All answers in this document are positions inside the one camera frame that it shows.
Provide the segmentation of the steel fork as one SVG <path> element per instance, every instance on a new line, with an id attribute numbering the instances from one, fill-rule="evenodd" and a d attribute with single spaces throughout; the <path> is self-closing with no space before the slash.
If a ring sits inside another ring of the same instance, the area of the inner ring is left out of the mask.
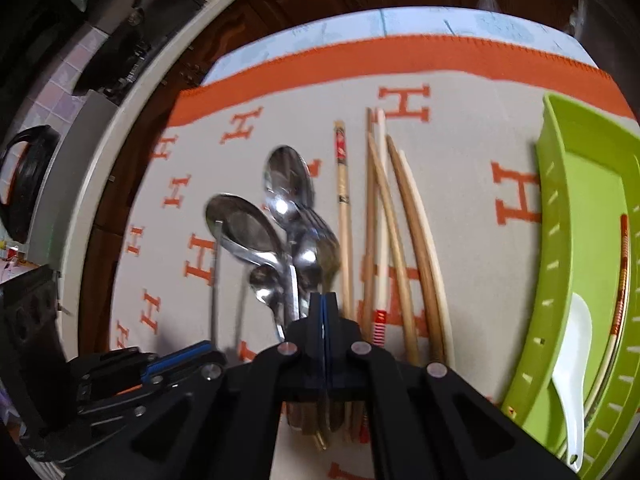
<path id="1" fill-rule="evenodd" d="M 298 282 L 310 292 L 330 292 L 341 267 L 340 244 L 316 212 L 303 206 L 298 211 L 303 222 L 293 256 Z"/>

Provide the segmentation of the small steel teaspoon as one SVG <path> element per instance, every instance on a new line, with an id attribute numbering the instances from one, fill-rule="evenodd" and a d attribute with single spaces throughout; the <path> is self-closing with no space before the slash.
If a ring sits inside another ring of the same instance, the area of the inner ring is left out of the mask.
<path id="1" fill-rule="evenodd" d="M 256 299 L 270 309 L 277 337 L 284 341 L 284 291 L 278 272 L 268 264 L 255 266 L 250 271 L 248 282 Z"/>

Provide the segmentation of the wide steel soup spoon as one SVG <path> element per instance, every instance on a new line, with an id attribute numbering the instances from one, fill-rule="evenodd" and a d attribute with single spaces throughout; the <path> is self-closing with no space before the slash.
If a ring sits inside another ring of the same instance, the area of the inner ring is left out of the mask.
<path id="1" fill-rule="evenodd" d="M 283 280 L 284 322 L 300 318 L 297 278 L 282 240 L 264 213 L 241 196 L 217 194 L 205 205 L 209 231 L 230 254 L 254 266 L 271 266 Z"/>

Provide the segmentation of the pale bamboo chopstick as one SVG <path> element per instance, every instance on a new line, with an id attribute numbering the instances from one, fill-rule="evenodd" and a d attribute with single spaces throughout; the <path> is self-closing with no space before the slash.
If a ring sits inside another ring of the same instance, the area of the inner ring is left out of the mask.
<path id="1" fill-rule="evenodd" d="M 387 222 L 388 236 L 390 237 L 390 250 L 394 260 L 396 270 L 396 283 L 399 292 L 400 312 L 402 319 L 402 330 L 404 331 L 404 341 L 406 357 L 410 364 L 418 366 L 420 364 L 418 333 L 414 322 L 413 304 L 409 285 L 408 272 L 406 269 L 406 258 L 404 246 L 402 246 L 399 234 L 397 217 L 394 211 L 392 196 L 390 196 L 390 186 L 386 178 L 386 173 L 382 167 L 380 155 L 378 154 L 378 144 L 372 133 L 367 133 L 369 154 L 371 155 L 374 167 L 375 179 L 378 184 L 383 210 Z"/>

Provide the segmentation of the white ceramic spoon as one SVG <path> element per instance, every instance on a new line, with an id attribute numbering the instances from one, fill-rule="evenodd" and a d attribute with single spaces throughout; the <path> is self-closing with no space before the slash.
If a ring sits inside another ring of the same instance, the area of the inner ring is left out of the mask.
<path id="1" fill-rule="evenodd" d="M 552 372 L 552 382 L 560 399 L 565 422 L 564 462 L 574 472 L 582 468 L 584 459 L 584 382 L 591 341 L 589 308 L 585 300 L 573 292 L 561 348 Z"/>

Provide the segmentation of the dark wooden chopstick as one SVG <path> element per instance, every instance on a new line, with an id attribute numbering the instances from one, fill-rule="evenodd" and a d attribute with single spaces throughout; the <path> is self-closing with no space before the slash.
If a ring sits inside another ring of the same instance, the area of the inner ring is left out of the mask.
<path id="1" fill-rule="evenodd" d="M 408 223 L 411 236 L 416 267 L 419 272 L 419 281 L 423 298 L 423 312 L 427 329 L 428 344 L 430 345 L 430 360 L 454 366 L 454 346 L 450 329 L 446 327 L 442 307 L 442 294 L 438 292 L 442 281 L 436 276 L 432 266 L 430 246 L 427 244 L 427 236 L 422 217 L 424 208 L 419 204 L 420 193 L 416 184 L 411 181 L 408 165 L 401 157 L 394 140 L 389 134 L 385 136 L 388 154 L 393 165 L 394 174 L 402 200 L 402 206 Z"/>

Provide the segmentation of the large steel tablespoon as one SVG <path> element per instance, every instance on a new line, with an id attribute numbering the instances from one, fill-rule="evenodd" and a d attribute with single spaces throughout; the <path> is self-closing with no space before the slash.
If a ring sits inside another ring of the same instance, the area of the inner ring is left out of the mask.
<path id="1" fill-rule="evenodd" d="M 314 206 L 314 184 L 308 166 L 294 148 L 288 145 L 275 148 L 262 175 L 266 205 L 279 226 L 295 221 L 300 208 Z"/>

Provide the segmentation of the brown wooden chopstick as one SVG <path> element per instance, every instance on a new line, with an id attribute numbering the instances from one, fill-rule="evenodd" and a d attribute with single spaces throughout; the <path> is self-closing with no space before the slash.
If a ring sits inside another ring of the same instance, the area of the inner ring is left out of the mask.
<path id="1" fill-rule="evenodd" d="M 374 267 L 376 235 L 376 198 L 373 162 L 366 147 L 367 195 L 366 195 L 366 248 L 363 257 L 363 307 L 362 330 L 367 340 L 372 338 L 372 314 L 374 305 Z"/>

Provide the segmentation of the green plastic utensil tray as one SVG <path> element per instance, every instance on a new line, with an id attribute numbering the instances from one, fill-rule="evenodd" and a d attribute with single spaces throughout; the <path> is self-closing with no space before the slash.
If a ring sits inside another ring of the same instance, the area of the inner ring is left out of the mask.
<path id="1" fill-rule="evenodd" d="M 601 479 L 639 427 L 639 138 L 581 102 L 548 93 L 537 141 L 541 195 L 538 284 L 520 362 L 502 410 L 555 455 L 565 422 L 551 382 L 573 292 L 591 315 L 584 390 L 590 393 L 608 341 L 620 270 L 620 216 L 629 219 L 628 297 L 613 366 L 587 411 L 578 474 Z"/>

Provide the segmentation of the orange beige H blanket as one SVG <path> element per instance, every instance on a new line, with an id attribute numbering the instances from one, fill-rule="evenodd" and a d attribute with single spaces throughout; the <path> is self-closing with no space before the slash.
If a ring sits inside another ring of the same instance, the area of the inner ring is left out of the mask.
<path id="1" fill-rule="evenodd" d="M 366 113 L 382 108 L 430 225 L 454 370 L 502 408 L 538 284 L 537 141 L 548 93 L 592 107 L 639 137 L 622 92 L 602 70 L 472 37 L 344 42 L 183 92 L 134 163 L 143 177 L 115 275 L 111 346 L 167 353 L 205 338 L 214 262 L 206 202 L 229 193 L 264 206 L 262 170 L 278 146 L 308 162 L 314 208 L 338 228 L 336 120 L 346 131 L 360 312 Z"/>

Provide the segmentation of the black handled kettle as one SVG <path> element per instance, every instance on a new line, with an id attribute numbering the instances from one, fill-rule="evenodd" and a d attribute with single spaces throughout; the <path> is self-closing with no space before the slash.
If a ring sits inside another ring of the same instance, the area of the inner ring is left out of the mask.
<path id="1" fill-rule="evenodd" d="M 11 240 L 25 244 L 40 186 L 60 136 L 49 125 L 17 133 L 1 152 L 1 168 L 6 166 L 12 148 L 25 143 L 9 175 L 8 192 L 1 199 L 1 221 Z"/>

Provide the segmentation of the thin pale chopstick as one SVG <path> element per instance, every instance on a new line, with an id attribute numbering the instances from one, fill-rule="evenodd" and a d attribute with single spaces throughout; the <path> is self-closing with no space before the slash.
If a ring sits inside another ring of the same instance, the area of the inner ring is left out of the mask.
<path id="1" fill-rule="evenodd" d="M 382 108 L 376 110 L 376 123 L 378 124 L 378 157 L 380 158 L 383 174 L 386 174 L 386 116 Z M 380 347 L 385 344 L 387 305 L 388 305 L 388 253 L 390 242 L 388 241 L 388 227 L 384 207 L 378 209 L 378 240 L 376 241 L 376 264 L 378 265 L 378 280 L 376 281 L 376 307 L 374 312 L 373 342 Z"/>

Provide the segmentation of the red patterned chopstick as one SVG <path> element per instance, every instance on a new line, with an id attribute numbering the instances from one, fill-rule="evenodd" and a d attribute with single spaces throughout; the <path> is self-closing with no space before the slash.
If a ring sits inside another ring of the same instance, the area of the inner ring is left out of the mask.
<path id="1" fill-rule="evenodd" d="M 627 305 L 630 268 L 629 259 L 629 219 L 626 214 L 622 214 L 620 216 L 620 270 L 618 271 L 614 312 L 602 360 L 585 403 L 585 409 L 587 411 L 591 410 L 597 404 L 597 400 L 599 400 L 600 396 L 602 396 L 605 389 L 605 383 L 608 380 L 608 374 L 610 374 L 610 369 L 613 366 L 618 336 L 620 336 L 620 330 L 622 329 Z"/>

